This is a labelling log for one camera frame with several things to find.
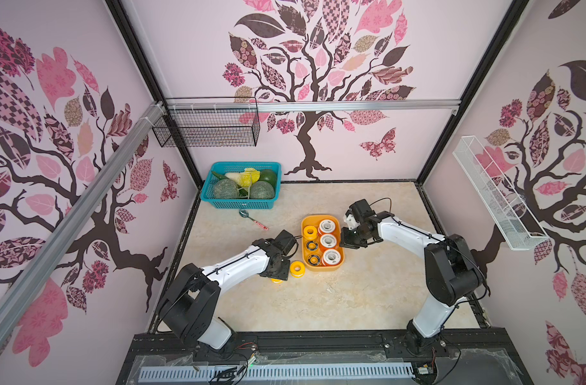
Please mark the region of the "yellow black tape roll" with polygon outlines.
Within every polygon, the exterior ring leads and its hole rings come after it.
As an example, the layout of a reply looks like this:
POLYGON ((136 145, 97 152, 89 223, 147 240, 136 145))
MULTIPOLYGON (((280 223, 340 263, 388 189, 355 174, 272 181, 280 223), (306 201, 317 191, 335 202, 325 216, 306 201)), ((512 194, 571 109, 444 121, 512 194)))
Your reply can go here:
POLYGON ((307 244, 306 244, 306 249, 307 249, 309 252, 315 252, 316 250, 318 250, 318 248, 319 248, 319 245, 318 245, 316 242, 309 241, 309 242, 307 242, 307 244))
POLYGON ((308 263, 311 266, 320 266, 321 265, 321 258, 316 254, 312 254, 308 257, 308 263))

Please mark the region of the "orange white sealing tape roll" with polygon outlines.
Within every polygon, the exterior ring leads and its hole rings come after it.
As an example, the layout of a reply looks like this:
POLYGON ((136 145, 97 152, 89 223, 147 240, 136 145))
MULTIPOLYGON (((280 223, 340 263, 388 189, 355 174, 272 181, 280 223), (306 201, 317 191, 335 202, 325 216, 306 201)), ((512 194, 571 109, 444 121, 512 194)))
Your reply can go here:
POLYGON ((323 234, 319 239, 320 250, 335 249, 337 246, 338 241, 333 234, 323 234))
POLYGON ((331 219, 323 219, 319 223, 319 233, 323 234, 334 234, 337 230, 336 223, 331 219))
POLYGON ((342 261, 341 253, 336 249, 328 249, 323 252, 322 263, 324 266, 338 266, 342 261))

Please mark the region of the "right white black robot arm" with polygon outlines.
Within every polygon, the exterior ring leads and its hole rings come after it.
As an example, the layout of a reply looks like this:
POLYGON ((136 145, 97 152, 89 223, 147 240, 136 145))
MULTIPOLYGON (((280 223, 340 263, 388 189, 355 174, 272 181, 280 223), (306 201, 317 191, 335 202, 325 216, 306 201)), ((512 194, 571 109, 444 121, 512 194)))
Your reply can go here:
POLYGON ((485 285, 485 275, 466 240, 457 234, 447 237, 428 233, 387 211, 377 213, 365 199, 349 206, 345 222, 339 244, 343 248, 358 250, 392 242, 424 260, 429 296, 408 322, 405 346, 414 356, 430 351, 456 307, 485 285))

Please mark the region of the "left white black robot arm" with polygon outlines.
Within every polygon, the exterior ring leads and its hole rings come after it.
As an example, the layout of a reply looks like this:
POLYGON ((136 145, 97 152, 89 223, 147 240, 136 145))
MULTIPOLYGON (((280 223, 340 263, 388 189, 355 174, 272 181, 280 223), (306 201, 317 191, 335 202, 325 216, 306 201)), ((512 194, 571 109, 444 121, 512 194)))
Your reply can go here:
POLYGON ((234 331, 214 316, 220 296, 253 276, 286 281, 297 248, 297 238, 283 230, 215 265, 183 266, 156 307, 160 324, 186 346, 224 350, 232 345, 234 331))

